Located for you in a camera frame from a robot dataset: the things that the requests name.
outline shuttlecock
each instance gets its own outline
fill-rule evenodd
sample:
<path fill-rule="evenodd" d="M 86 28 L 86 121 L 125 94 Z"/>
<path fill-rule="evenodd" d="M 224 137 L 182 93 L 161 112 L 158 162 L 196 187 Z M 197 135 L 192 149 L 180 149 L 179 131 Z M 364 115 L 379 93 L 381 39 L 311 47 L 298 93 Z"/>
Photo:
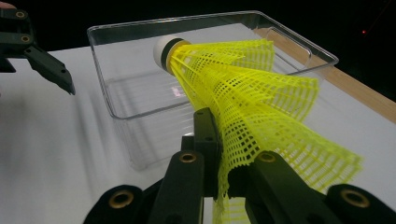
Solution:
<path fill-rule="evenodd" d="M 228 173 L 265 150 L 277 152 L 321 192 L 361 169 L 360 156 L 301 123 L 317 98 L 318 81 L 271 72 L 271 41 L 192 44 L 168 35 L 154 47 L 154 60 L 176 77 L 195 110 L 209 107 L 214 115 L 223 145 L 220 207 L 228 198 Z"/>

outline transparent plastic bin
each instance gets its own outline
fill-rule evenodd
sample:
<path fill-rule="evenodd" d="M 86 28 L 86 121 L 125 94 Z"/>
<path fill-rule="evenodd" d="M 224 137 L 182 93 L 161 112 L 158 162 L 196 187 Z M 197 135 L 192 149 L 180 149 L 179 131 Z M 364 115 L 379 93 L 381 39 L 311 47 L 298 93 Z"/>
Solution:
<path fill-rule="evenodd" d="M 87 33 L 108 111 L 136 170 L 170 158 L 180 150 L 182 136 L 193 135 L 188 98 L 153 59 L 162 36 L 177 35 L 192 44 L 267 38 L 276 47 L 273 72 L 285 75 L 323 77 L 338 63 L 260 11 L 98 25 Z"/>

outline shuttlecock cork base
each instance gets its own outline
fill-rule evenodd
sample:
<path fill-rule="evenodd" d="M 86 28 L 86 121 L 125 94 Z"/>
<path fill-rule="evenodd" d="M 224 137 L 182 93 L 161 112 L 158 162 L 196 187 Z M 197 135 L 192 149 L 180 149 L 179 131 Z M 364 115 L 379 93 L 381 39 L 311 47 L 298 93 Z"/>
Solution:
<path fill-rule="evenodd" d="M 175 75 L 170 69 L 169 60 L 175 49 L 182 45 L 190 44 L 189 41 L 179 38 L 175 35 L 165 35 L 161 37 L 154 46 L 154 61 L 166 72 Z"/>

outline dark background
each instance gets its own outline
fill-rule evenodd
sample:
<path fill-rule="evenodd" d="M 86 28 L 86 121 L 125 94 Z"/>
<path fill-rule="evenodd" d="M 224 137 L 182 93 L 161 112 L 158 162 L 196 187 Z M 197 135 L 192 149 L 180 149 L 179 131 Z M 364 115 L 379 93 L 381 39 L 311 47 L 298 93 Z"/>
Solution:
<path fill-rule="evenodd" d="M 4 1 L 29 13 L 46 51 L 89 46 L 87 29 L 94 25 L 259 10 L 333 53 L 337 68 L 396 102 L 396 0 Z"/>

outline white tabletop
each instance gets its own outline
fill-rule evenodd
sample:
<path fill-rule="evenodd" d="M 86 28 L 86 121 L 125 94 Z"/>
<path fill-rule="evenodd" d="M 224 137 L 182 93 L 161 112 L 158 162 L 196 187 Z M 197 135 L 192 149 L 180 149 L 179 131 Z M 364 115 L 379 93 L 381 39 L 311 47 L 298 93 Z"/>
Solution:
<path fill-rule="evenodd" d="M 70 71 L 76 95 L 48 82 L 24 59 L 0 74 L 0 223 L 82 223 L 118 185 L 145 189 L 169 160 L 134 170 L 120 146 L 90 48 L 50 52 Z M 350 184 L 396 209 L 396 125 L 323 81 L 305 123 L 364 158 Z"/>

